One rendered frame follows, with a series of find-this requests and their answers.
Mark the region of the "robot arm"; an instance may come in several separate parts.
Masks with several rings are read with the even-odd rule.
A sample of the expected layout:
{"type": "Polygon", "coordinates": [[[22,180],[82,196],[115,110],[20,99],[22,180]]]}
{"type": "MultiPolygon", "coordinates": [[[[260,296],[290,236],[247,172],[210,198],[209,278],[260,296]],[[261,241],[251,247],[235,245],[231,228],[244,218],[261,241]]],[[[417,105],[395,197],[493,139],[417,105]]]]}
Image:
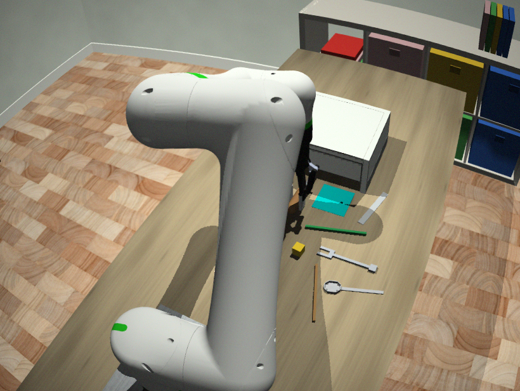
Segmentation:
{"type": "Polygon", "coordinates": [[[316,89],[302,72],[238,67],[159,74],[131,93],[126,121],[154,149],[206,149],[220,163],[206,326],[151,307],[123,313],[110,344],[143,391],[268,391],[276,377],[283,237],[316,89]],[[208,78],[208,79],[204,79],[208,78]]]}

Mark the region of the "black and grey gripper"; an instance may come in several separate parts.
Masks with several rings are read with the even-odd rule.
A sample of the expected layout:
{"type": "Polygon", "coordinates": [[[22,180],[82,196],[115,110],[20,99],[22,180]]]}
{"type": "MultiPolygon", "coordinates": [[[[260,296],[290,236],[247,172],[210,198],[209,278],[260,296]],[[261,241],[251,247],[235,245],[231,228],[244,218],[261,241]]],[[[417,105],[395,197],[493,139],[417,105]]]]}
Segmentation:
{"type": "Polygon", "coordinates": [[[297,160],[296,176],[299,185],[299,211],[302,211],[305,205],[306,194],[308,195],[314,184],[316,172],[319,169],[319,165],[311,163],[309,158],[309,144],[305,147],[300,148],[299,157],[297,160]],[[308,182],[306,186],[305,169],[309,168],[308,182]]]}

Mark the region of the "white flat bar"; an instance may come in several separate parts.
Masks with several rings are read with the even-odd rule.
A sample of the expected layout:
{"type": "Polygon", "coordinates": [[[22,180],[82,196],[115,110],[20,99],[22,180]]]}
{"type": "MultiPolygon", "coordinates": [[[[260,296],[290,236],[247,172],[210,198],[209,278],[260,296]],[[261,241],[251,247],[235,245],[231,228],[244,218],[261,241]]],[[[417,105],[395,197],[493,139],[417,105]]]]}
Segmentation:
{"type": "Polygon", "coordinates": [[[387,193],[383,192],[379,198],[372,204],[372,206],[368,209],[368,211],[359,219],[358,223],[364,224],[370,216],[374,213],[374,211],[380,206],[383,200],[388,196],[387,193]]]}

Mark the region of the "grey metal spoon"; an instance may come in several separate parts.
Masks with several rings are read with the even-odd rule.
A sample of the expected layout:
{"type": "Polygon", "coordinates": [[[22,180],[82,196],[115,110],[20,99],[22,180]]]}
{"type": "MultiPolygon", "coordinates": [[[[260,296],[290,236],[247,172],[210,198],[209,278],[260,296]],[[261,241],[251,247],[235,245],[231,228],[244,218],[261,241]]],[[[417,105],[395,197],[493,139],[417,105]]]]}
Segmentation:
{"type": "Polygon", "coordinates": [[[323,288],[327,293],[333,293],[333,294],[338,293],[340,290],[355,291],[355,292],[362,292],[362,293],[375,293],[375,294],[382,294],[382,295],[384,294],[384,291],[341,287],[341,284],[338,281],[331,281],[331,280],[325,282],[323,288]]]}

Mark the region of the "teal square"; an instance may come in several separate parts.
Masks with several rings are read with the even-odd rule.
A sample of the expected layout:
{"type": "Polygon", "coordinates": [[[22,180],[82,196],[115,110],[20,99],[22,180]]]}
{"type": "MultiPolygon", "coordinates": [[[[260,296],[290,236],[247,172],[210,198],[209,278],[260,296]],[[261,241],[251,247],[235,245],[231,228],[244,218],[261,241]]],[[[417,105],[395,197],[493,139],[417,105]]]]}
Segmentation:
{"type": "Polygon", "coordinates": [[[312,207],[344,217],[353,197],[352,192],[324,184],[312,207]]]}

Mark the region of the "grey combination wrench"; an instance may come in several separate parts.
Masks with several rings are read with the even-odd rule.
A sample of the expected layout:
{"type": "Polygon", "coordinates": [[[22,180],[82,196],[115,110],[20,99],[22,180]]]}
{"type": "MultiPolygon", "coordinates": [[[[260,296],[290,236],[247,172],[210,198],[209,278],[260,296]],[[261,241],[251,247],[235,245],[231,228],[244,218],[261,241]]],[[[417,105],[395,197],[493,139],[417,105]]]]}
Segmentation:
{"type": "Polygon", "coordinates": [[[352,259],[349,259],[349,258],[346,258],[346,257],[340,256],[340,255],[337,255],[337,254],[334,254],[334,253],[335,253],[334,250],[329,249],[329,248],[326,248],[326,247],[323,247],[323,246],[321,246],[320,249],[330,252],[328,255],[325,254],[325,253],[321,253],[321,252],[319,252],[319,251],[317,252],[318,255],[323,256],[323,257],[325,257],[325,258],[332,259],[332,257],[335,257],[335,258],[338,258],[338,259],[341,259],[341,260],[347,261],[347,262],[349,262],[349,263],[353,263],[353,264],[355,264],[355,265],[359,265],[359,266],[361,266],[361,267],[368,268],[368,271],[369,271],[369,272],[373,272],[373,273],[375,273],[375,271],[377,270],[377,266],[376,266],[376,265],[371,264],[371,265],[369,266],[369,265],[366,265],[366,264],[364,264],[364,263],[360,263],[360,262],[354,261],[354,260],[352,260],[352,259]]]}

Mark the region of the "small white cabinet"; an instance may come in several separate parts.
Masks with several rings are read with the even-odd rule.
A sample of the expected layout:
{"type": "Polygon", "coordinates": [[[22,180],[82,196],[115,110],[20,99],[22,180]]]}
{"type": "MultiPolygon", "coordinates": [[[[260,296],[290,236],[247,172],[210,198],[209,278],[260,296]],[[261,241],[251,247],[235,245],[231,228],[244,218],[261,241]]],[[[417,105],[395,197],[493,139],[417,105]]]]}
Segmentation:
{"type": "Polygon", "coordinates": [[[316,91],[311,163],[366,194],[387,144],[391,111],[316,91]]]}

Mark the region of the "yellow cube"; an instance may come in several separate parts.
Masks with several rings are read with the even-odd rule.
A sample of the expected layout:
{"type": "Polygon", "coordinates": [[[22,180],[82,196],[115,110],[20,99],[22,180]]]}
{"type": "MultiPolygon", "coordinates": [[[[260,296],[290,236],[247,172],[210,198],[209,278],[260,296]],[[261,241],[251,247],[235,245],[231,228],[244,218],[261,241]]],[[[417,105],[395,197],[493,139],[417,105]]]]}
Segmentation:
{"type": "Polygon", "coordinates": [[[303,245],[299,242],[296,242],[292,248],[292,254],[296,255],[298,257],[301,257],[304,252],[305,252],[305,245],[303,245]]]}

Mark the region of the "tool with orange wooden handle and grey metal rod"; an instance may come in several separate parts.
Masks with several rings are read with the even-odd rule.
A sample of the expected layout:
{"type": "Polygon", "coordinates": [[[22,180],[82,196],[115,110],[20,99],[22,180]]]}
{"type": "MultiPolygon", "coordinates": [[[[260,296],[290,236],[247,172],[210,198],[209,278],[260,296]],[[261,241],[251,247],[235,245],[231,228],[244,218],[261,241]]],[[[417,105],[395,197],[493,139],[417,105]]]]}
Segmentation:
{"type": "Polygon", "coordinates": [[[297,211],[298,207],[299,207],[299,188],[297,189],[297,191],[295,192],[295,194],[293,195],[292,199],[290,200],[289,202],[289,208],[288,208],[288,213],[290,214],[293,214],[297,211]]]}

